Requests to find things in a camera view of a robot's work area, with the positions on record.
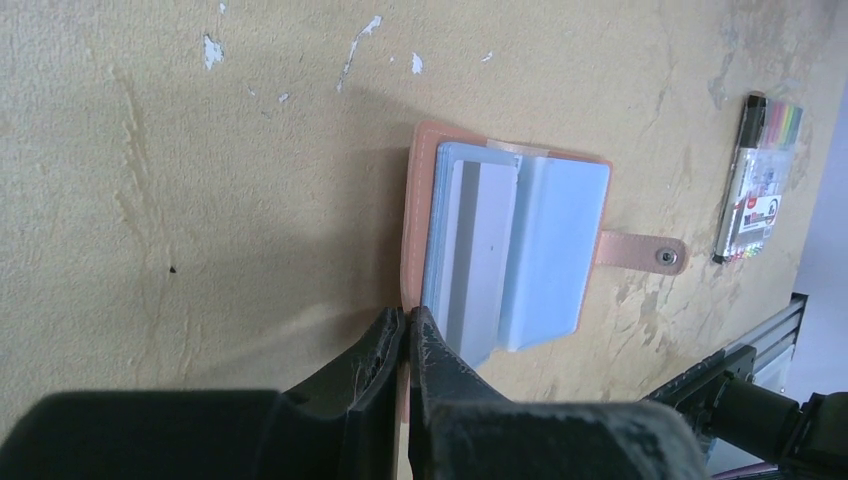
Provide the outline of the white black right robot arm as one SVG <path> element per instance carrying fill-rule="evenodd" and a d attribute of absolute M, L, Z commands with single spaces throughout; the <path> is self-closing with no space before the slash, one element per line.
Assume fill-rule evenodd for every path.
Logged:
<path fill-rule="evenodd" d="M 845 479 L 847 394 L 800 404 L 752 383 L 756 349 L 720 350 L 646 398 L 680 413 L 700 440 L 720 439 L 759 458 L 716 479 Z"/>

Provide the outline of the pink leather card holder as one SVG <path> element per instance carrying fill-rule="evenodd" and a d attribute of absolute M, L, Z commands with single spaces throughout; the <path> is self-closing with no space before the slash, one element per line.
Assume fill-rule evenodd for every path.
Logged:
<path fill-rule="evenodd" d="M 598 157 L 500 142 L 426 120 L 409 152 L 403 306 L 425 307 L 471 366 L 573 334 L 592 271 L 681 274 L 677 238 L 605 231 Z"/>

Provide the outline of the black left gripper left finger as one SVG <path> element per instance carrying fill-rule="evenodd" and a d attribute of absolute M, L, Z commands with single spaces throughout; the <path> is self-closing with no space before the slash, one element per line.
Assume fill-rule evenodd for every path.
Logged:
<path fill-rule="evenodd" d="M 285 390 L 74 391 L 1 446 L 5 479 L 392 479 L 405 315 Z"/>

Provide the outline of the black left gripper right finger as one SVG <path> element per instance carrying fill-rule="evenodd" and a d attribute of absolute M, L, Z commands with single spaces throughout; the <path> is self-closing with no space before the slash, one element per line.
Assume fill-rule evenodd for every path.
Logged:
<path fill-rule="evenodd" d="M 652 401 L 515 402 L 445 343 L 431 312 L 408 315 L 416 479 L 705 479 L 682 417 Z"/>

